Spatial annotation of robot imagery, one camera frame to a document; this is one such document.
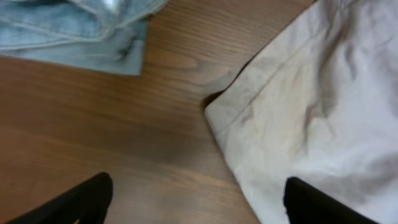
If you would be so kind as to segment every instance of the light blue cloth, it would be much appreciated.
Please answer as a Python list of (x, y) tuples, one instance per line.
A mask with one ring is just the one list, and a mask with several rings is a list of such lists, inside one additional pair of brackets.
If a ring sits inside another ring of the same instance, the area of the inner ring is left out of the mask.
[(166, 0), (0, 1), (0, 54), (101, 70), (140, 74), (146, 16)]

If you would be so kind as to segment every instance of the white garment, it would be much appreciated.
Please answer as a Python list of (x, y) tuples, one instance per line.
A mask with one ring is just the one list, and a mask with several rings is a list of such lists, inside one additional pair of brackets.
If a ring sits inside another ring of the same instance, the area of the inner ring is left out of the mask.
[(398, 223), (398, 1), (318, 1), (206, 109), (263, 223), (288, 223), (287, 177)]

